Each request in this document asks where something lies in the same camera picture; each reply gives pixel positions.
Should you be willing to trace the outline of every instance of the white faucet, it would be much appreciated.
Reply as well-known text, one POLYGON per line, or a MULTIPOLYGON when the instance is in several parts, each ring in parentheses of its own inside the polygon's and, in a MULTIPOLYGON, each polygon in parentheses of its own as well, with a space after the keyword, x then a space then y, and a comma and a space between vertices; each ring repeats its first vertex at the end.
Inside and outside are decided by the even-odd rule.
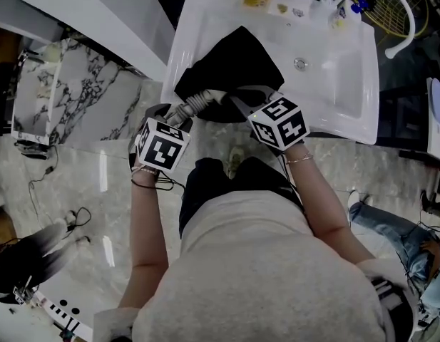
MULTIPOLYGON (((324 5, 329 5, 331 8, 336 9, 337 6, 342 2, 343 0, 321 0, 321 2, 324 5)), ((386 54, 386 57, 389 59, 394 58, 394 56, 400 52, 402 49, 404 49, 405 47, 407 47, 411 41, 413 41, 414 38, 414 32, 415 32, 415 24, 414 24, 414 16, 413 13, 411 12, 411 8, 410 5, 408 5, 408 3, 406 2, 406 0, 400 0, 400 2, 402 3, 402 5, 404 5, 405 11, 408 14, 408 19, 410 22, 410 31, 408 33, 408 36, 399 44, 397 44, 397 46, 392 47, 392 48, 388 48, 384 54, 386 54)))

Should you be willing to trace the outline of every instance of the sink basin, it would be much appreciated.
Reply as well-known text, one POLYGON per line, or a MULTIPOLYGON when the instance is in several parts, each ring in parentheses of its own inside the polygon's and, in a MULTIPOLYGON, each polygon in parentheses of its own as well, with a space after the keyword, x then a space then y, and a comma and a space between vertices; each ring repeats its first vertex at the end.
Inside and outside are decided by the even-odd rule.
POLYGON ((374 29, 360 23, 332 30, 314 19, 314 0, 272 0, 268 13, 242 8, 239 0, 185 0, 170 53, 161 101, 180 103, 174 87, 184 70, 221 38, 246 27, 265 47, 311 131, 362 143, 377 140, 379 79, 374 29))

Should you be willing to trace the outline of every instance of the sneaker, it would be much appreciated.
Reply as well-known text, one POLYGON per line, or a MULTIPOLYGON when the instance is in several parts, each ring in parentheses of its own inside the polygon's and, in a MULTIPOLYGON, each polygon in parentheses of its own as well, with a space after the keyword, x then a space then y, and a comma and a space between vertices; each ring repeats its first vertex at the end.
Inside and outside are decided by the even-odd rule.
POLYGON ((89 246, 91 244, 91 239, 88 236, 82 236, 75 240, 77 247, 89 246))
POLYGON ((360 202, 359 193, 356 190, 353 190, 349 193, 348 198, 348 210, 356 203, 360 202))
POLYGON ((242 163, 244 157, 245 157, 245 153, 243 152, 242 148, 233 147, 231 149, 231 152, 229 154, 229 163, 227 164, 227 176, 230 179, 233 179, 235 177, 235 174, 237 173, 237 169, 239 168, 239 165, 242 163))
POLYGON ((60 224, 63 227, 64 232, 68 231, 68 222, 64 218, 56 218, 54 224, 60 224))
POLYGON ((369 205, 369 207, 374 206, 374 198, 371 195, 366 195, 366 197, 364 198, 364 200, 362 200, 362 202, 365 205, 369 205))
POLYGON ((425 212, 427 212, 427 209, 429 208, 431 202, 429 201, 429 199, 427 199, 427 193, 426 193, 426 190, 422 190, 422 191, 421 191, 420 200, 421 200, 421 207, 422 207, 422 209, 423 209, 425 212))

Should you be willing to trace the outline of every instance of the marble wall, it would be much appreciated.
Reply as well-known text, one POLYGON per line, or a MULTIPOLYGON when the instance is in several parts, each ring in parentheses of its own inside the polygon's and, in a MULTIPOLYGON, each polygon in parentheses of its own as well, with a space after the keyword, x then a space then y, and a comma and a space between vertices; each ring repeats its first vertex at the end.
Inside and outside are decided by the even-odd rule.
POLYGON ((73 40, 27 60, 14 106, 13 136, 47 145, 129 138, 142 78, 73 40))

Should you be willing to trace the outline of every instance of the reflective floor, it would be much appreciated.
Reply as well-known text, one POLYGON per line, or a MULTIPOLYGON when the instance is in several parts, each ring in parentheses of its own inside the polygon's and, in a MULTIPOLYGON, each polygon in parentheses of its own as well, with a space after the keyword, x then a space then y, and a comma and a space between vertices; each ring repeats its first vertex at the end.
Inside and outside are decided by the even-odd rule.
MULTIPOLYGON (((158 101, 160 89, 159 83, 144 85, 140 113, 158 101)), ((249 134, 250 130, 243 124, 221 125, 198 120, 192 130, 192 142, 172 177, 185 183, 195 161, 201 157, 226 162, 234 145, 243 146, 246 155, 256 155, 279 168, 268 149, 251 140, 249 134)), ((307 146, 345 208, 349 192, 357 189, 371 194, 374 206, 419 221, 419 194, 421 189, 433 186, 434 170, 420 162, 399 158, 397 150, 349 140, 312 138, 307 140, 307 146)), ((116 306, 131 271, 128 251, 131 181, 127 147, 127 140, 95 142, 77 148, 58 146, 55 171, 34 184, 34 202, 39 214, 36 215, 28 182, 40 179, 48 166, 55 165, 56 156, 53 153, 47 161, 28 159, 14 147, 14 139, 0 138, 0 187, 5 191, 6 211, 19 237, 64 217, 70 209, 86 207, 92 214, 92 220, 70 236, 74 239, 88 235, 91 245, 40 288, 53 302, 66 299, 70 306, 78 306, 81 310, 78 319, 87 325, 92 323, 94 312, 116 306), (114 267, 106 261, 104 236, 112 242, 114 267)), ((172 192, 158 194, 170 261, 179 255, 178 213, 182 193, 176 187, 172 192)), ((427 224, 440 224, 435 217, 425 213, 421 216, 427 224)), ((87 214, 81 213, 79 221, 86 219, 87 214)), ((396 257, 382 237, 360 226, 353 225, 353 231, 376 256, 396 257)))

